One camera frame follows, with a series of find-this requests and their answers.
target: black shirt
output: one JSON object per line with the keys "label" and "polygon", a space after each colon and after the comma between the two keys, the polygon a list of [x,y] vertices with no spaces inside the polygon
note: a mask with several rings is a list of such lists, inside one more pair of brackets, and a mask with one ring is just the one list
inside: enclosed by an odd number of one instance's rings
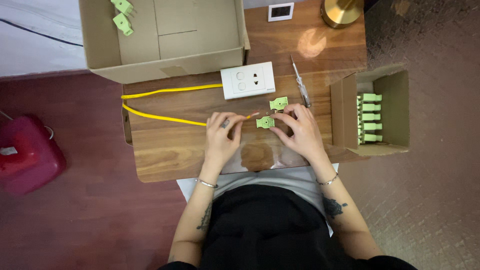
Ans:
{"label": "black shirt", "polygon": [[[171,262],[159,270],[196,270]],[[200,269],[405,269],[391,256],[353,259],[331,238],[323,215],[294,192],[276,186],[244,185],[212,205]]]}

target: bangle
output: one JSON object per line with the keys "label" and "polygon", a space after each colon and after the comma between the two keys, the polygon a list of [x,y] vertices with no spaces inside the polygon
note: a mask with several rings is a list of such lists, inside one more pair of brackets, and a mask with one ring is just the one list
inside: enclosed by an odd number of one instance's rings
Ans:
{"label": "bangle", "polygon": [[326,183],[319,183],[319,182],[317,181],[317,184],[320,184],[320,185],[331,184],[331,183],[332,183],[333,181],[335,181],[335,179],[337,179],[337,178],[338,178],[338,173],[336,173],[335,177],[334,177],[332,180],[330,180],[330,181],[328,181],[328,182],[326,182]]}
{"label": "bangle", "polygon": [[206,186],[209,186],[209,187],[212,187],[212,188],[218,188],[218,185],[212,185],[212,184],[209,184],[209,183],[205,183],[204,181],[200,180],[200,179],[195,179],[195,182],[199,182],[199,183],[202,183]]}

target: yellow cable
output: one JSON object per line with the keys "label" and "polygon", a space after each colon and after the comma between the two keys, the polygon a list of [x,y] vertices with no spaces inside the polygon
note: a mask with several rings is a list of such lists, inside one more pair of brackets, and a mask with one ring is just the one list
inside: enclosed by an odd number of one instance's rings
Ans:
{"label": "yellow cable", "polygon": [[134,109],[128,107],[127,105],[125,105],[125,104],[122,104],[122,107],[124,107],[127,111],[129,111],[131,113],[134,113],[136,115],[140,115],[140,116],[143,116],[143,117],[159,119],[159,120],[166,120],[166,121],[174,121],[174,122],[180,122],[180,123],[185,123],[185,124],[207,126],[207,124],[205,124],[205,123],[183,120],[183,119],[179,119],[179,118],[171,118],[171,117],[166,117],[166,116],[153,115],[153,114],[149,114],[149,113],[143,113],[143,112],[134,110]]}
{"label": "yellow cable", "polygon": [[170,88],[170,89],[160,89],[152,92],[141,93],[141,94],[133,94],[133,95],[123,95],[121,96],[122,99],[128,98],[140,98],[145,97],[148,95],[161,93],[161,92],[178,92],[178,91],[190,91],[190,90],[198,90],[198,89],[206,89],[206,88],[215,88],[215,87],[222,87],[223,84],[214,84],[214,85],[204,85],[204,86],[191,86],[191,87],[183,87],[183,88]]}

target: white electrical socket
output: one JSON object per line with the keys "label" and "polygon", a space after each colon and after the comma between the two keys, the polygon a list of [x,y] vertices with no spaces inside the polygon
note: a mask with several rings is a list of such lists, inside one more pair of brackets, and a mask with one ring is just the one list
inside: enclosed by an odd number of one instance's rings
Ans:
{"label": "white electrical socket", "polygon": [[275,92],[272,62],[220,70],[225,99]]}

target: gold lamp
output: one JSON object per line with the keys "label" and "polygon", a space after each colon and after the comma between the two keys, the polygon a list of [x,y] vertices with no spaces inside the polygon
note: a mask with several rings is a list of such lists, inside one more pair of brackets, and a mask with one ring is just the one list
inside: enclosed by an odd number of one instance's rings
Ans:
{"label": "gold lamp", "polygon": [[333,28],[351,25],[363,12],[363,0],[324,0],[321,14],[324,21]]}

